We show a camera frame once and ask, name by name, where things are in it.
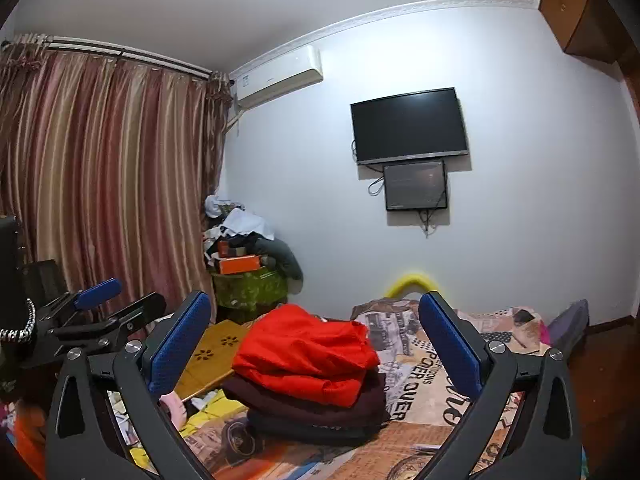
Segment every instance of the wall-mounted monitor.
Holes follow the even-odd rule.
[[[387,211],[446,209],[447,177],[442,160],[384,166]]]
[[[358,164],[465,155],[465,126],[454,88],[351,105]]]

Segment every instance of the metal screw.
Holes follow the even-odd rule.
[[[504,354],[506,349],[507,347],[501,341],[497,341],[495,339],[493,341],[489,341],[489,350],[494,354]]]
[[[551,350],[549,350],[549,357],[551,357],[554,361],[562,361],[562,358],[564,356],[562,355],[562,352],[557,348],[552,348]]]
[[[124,345],[124,349],[130,354],[135,354],[141,348],[142,348],[142,343],[137,339],[134,339],[133,341],[129,341],[126,345]]]
[[[73,361],[74,359],[78,359],[81,355],[82,355],[82,350],[79,349],[78,347],[75,347],[66,353],[66,358],[69,359],[70,361]]]

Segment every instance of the metal chain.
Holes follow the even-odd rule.
[[[33,327],[36,325],[36,307],[31,301],[31,298],[27,298],[27,305],[29,307],[29,319],[27,324],[22,330],[0,330],[0,342],[3,343],[24,343],[31,338],[33,334]]]

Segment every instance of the white cloth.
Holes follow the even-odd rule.
[[[204,199],[204,212],[210,218],[217,218],[222,215],[221,205],[231,205],[231,200],[225,200],[218,195],[209,195]]]
[[[212,240],[213,242],[215,242],[218,238],[222,236],[222,232],[220,231],[220,226],[216,226],[204,231],[203,235],[205,240]]]
[[[204,407],[209,403],[209,401],[213,399],[213,397],[215,397],[217,394],[218,394],[218,390],[211,390],[202,399],[198,397],[191,397],[191,403],[193,404],[193,407],[196,410],[201,412],[204,409]]]
[[[225,236],[249,235],[258,233],[267,240],[275,238],[275,232],[267,224],[267,221],[261,216],[242,211],[241,209],[233,209],[231,213],[222,222],[222,227],[226,228]]]

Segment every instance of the curtain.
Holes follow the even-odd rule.
[[[208,85],[205,103],[205,134],[203,146],[202,194],[200,203],[204,207],[207,195],[215,194],[220,183],[222,156],[225,147],[227,118],[233,99],[227,76],[215,73]]]
[[[46,46],[46,36],[25,34],[5,46],[0,54],[0,174],[6,150],[18,127],[22,104],[42,65]]]
[[[120,280],[105,316],[152,291],[170,312],[194,288],[214,304],[200,225],[203,186],[219,171],[204,153],[226,120],[215,116],[224,107],[206,118],[214,84],[106,56],[44,55],[1,208],[22,221],[31,259],[58,261],[72,290]]]

